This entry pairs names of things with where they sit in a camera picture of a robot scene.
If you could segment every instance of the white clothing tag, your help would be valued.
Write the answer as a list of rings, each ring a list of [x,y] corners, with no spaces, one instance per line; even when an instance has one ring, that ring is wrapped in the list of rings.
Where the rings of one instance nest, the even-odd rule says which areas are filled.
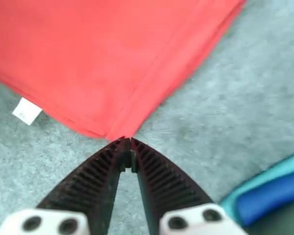
[[[22,97],[12,114],[27,125],[31,125],[41,111],[42,109],[37,105]]]

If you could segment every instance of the carpet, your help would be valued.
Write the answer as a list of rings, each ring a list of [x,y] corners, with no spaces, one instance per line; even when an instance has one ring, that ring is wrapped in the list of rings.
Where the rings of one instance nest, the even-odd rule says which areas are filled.
[[[0,224],[32,208],[105,140],[41,113],[11,113],[0,84]],[[213,200],[294,152],[294,0],[249,0],[206,62],[135,136],[188,173]],[[110,235],[148,234],[136,176],[121,174]]]

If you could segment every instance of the folded towel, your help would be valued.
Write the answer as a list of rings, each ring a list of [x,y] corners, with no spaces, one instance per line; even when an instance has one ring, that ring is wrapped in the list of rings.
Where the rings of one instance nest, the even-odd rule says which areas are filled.
[[[0,82],[90,137],[131,137],[244,0],[0,0]]]

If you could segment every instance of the blue fabric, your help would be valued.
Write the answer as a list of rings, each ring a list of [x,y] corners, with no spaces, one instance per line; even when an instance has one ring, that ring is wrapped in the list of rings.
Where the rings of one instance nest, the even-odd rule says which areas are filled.
[[[268,212],[294,201],[294,173],[282,176],[242,194],[237,212],[243,226],[249,226]]]
[[[240,195],[268,181],[293,172],[294,154],[289,158],[277,163],[272,168],[269,168],[268,170],[241,184],[221,201],[221,206],[233,220],[240,224],[241,221],[236,212],[236,201]]]

